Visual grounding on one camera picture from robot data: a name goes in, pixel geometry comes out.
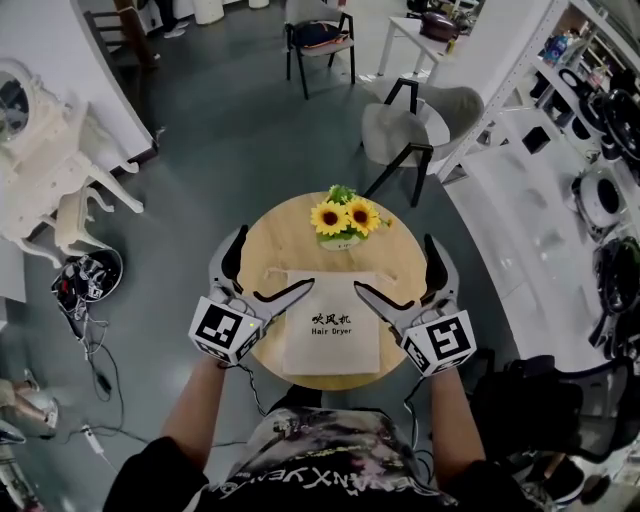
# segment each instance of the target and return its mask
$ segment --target white fabric bag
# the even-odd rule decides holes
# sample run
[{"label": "white fabric bag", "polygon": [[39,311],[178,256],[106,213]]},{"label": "white fabric bag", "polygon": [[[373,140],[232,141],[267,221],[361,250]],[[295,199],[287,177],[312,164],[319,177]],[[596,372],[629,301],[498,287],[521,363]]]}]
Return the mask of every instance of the white fabric bag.
[{"label": "white fabric bag", "polygon": [[354,281],[375,286],[375,274],[298,270],[287,274],[289,285],[309,278],[316,282],[311,292],[287,311],[282,372],[287,375],[379,372],[378,317],[353,288]]}]

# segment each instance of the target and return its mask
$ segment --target white marker cube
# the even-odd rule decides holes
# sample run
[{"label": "white marker cube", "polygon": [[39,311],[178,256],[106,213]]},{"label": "white marker cube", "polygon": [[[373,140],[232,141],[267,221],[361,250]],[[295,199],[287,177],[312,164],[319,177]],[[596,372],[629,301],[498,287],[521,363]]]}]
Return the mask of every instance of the white marker cube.
[{"label": "white marker cube", "polygon": [[476,340],[469,314],[461,311],[407,329],[400,346],[420,373],[429,376],[464,363],[476,351]]},{"label": "white marker cube", "polygon": [[235,365],[260,337],[262,321],[200,297],[189,328],[199,350]]}]

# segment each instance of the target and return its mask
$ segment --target round wooden table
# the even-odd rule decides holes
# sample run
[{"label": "round wooden table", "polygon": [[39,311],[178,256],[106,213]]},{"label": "round wooden table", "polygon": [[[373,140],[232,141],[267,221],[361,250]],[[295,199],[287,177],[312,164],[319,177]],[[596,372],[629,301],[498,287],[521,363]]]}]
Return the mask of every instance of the round wooden table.
[{"label": "round wooden table", "polygon": [[[239,282],[245,294],[259,291],[272,295],[287,286],[282,270],[328,272],[370,271],[393,280],[378,279],[377,288],[398,304],[419,300],[426,291],[427,263],[422,249],[409,229],[382,206],[376,208],[384,219],[393,218],[391,228],[381,226],[369,239],[346,251],[332,252],[320,247],[310,223],[311,208],[326,193],[294,197],[267,212],[247,234],[242,249]],[[285,315],[269,328],[267,335],[252,349],[266,368],[293,384],[313,389],[338,391],[374,382],[385,376],[406,357],[389,326],[380,320],[380,371],[360,375],[300,376],[282,373],[285,350]]]}]

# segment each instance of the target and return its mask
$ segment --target potted artificial flower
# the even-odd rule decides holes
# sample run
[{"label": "potted artificial flower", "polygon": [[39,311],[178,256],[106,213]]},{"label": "potted artificial flower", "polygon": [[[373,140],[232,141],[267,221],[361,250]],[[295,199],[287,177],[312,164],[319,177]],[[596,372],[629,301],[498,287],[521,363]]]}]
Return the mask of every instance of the potted artificial flower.
[{"label": "potted artificial flower", "polygon": [[373,203],[355,192],[334,185],[328,197],[311,208],[311,224],[316,228],[318,242],[329,251],[350,249],[382,224],[391,227],[391,219],[381,219]]}]

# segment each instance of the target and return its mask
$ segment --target trash can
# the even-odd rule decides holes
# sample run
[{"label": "trash can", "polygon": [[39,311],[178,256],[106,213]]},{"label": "trash can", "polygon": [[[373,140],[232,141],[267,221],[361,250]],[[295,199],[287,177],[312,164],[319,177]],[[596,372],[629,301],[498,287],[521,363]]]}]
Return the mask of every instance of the trash can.
[{"label": "trash can", "polygon": [[222,0],[193,0],[193,11],[198,25],[208,25],[224,17]]}]

